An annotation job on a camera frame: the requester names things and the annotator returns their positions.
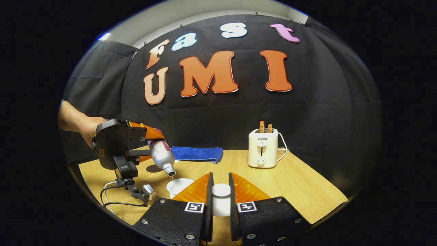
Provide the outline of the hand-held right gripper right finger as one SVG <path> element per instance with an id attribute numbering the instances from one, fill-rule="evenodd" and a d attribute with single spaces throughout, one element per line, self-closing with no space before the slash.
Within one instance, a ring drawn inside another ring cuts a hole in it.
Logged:
<path id="1" fill-rule="evenodd" d="M 249 181 L 229 173 L 230 235 L 238 246 L 290 246 L 311 227 L 282 196 L 271 198 Z"/>

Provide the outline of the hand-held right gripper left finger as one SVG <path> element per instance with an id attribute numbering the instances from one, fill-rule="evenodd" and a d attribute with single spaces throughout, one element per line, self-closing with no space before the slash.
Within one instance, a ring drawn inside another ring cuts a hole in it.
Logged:
<path id="1" fill-rule="evenodd" d="M 213 238 L 213 174 L 198 178 L 173 199 L 158 199 L 134 227 L 172 246 L 206 246 Z"/>

